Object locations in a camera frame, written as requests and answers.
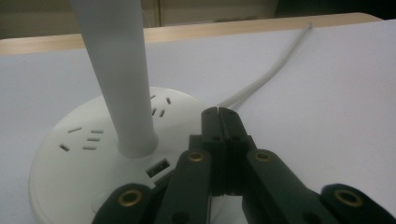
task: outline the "rectangular slot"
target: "rectangular slot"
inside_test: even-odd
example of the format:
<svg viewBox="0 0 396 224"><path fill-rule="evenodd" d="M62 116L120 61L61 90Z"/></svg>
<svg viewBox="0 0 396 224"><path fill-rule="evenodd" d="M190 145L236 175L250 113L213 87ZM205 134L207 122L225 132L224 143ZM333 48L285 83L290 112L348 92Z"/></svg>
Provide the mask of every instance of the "rectangular slot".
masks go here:
<svg viewBox="0 0 396 224"><path fill-rule="evenodd" d="M70 150L70 148L66 147L65 145L59 145L59 147L66 152L68 152Z"/></svg>
<svg viewBox="0 0 396 224"><path fill-rule="evenodd" d="M67 131L67 132L68 132L68 133L73 133L73 132L79 131L79 130L81 130L81 129L82 129L82 128L79 127L79 128L75 128L75 129L69 130L69 131Z"/></svg>
<svg viewBox="0 0 396 224"><path fill-rule="evenodd" d="M159 186L161 183L168 181L172 177L173 172L174 170L164 175L163 177L159 178L158 180L154 181L154 185Z"/></svg>
<svg viewBox="0 0 396 224"><path fill-rule="evenodd" d="M105 131L103 130L92 130L91 133L104 133Z"/></svg>
<svg viewBox="0 0 396 224"><path fill-rule="evenodd" d="M153 167L149 168L146 173L150 178L154 177L164 169L168 168L170 166L169 162L167 160L162 160L155 164Z"/></svg>
<svg viewBox="0 0 396 224"><path fill-rule="evenodd" d="M89 142L99 142L100 138L87 138L87 141L89 141Z"/></svg>
<svg viewBox="0 0 396 224"><path fill-rule="evenodd" d="M96 147L83 147L84 150L96 150Z"/></svg>

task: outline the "round power strip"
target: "round power strip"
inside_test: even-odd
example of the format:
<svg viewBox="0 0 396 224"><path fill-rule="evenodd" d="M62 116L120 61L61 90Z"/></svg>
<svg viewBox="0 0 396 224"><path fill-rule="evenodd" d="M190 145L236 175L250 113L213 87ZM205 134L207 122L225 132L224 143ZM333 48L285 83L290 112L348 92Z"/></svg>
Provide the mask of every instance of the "round power strip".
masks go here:
<svg viewBox="0 0 396 224"><path fill-rule="evenodd" d="M120 154L103 96L78 107L53 128L30 174L30 202L38 223L92 223L113 190L129 183L154 188L171 174L188 149L190 134L201 131L205 105L178 91L150 88L150 94L159 144L146 157Z"/></svg>

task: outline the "white surface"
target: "white surface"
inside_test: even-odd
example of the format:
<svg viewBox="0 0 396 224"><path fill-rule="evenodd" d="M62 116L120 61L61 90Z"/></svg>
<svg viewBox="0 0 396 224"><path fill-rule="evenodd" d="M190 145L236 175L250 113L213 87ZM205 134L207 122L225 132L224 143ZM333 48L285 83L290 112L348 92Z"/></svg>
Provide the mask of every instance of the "white surface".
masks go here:
<svg viewBox="0 0 396 224"><path fill-rule="evenodd" d="M149 44L150 85L215 105L266 72L298 33ZM396 21L314 28L279 74L234 108L257 146L277 153L309 188L345 183L394 216L395 39ZM4 56L0 67L0 222L34 223L27 196L33 156L50 129L99 88L85 50ZM244 223L239 210L223 211L219 223Z"/></svg>
<svg viewBox="0 0 396 224"><path fill-rule="evenodd" d="M177 91L150 88L150 95L159 145L146 157L129 159L120 154L104 97L79 106L51 130L35 156L29 180L38 223L91 223L95 209L115 189L128 183L154 188L155 181L175 169L178 157L189 147L190 134L200 132L206 107ZM153 177L146 173L164 160L169 167Z"/></svg>
<svg viewBox="0 0 396 224"><path fill-rule="evenodd" d="M158 137L150 115L140 0L70 3L116 128L120 152L129 158L148 155Z"/></svg>

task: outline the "white disc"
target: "white disc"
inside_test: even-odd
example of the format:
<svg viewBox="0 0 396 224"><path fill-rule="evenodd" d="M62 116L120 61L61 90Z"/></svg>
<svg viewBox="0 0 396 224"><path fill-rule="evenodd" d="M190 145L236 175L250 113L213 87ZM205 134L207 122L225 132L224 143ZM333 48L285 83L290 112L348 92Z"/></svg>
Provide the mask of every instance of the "white disc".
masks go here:
<svg viewBox="0 0 396 224"><path fill-rule="evenodd" d="M38 223L88 224L107 196L120 186L155 182L175 169L200 133L205 105L177 91L150 88L159 145L150 155L128 159L117 148L117 135L103 97L90 100L62 119L38 150L29 182ZM147 170L166 161L169 167L150 177Z"/></svg>

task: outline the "white cylinder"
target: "white cylinder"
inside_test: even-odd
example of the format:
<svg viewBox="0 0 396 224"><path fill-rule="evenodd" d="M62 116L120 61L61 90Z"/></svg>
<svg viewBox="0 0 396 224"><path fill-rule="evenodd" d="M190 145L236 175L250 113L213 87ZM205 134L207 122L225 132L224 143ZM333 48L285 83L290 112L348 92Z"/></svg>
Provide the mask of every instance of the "white cylinder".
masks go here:
<svg viewBox="0 0 396 224"><path fill-rule="evenodd" d="M120 152L138 158L158 143L149 97L149 79L140 0L70 0L90 55Z"/></svg>

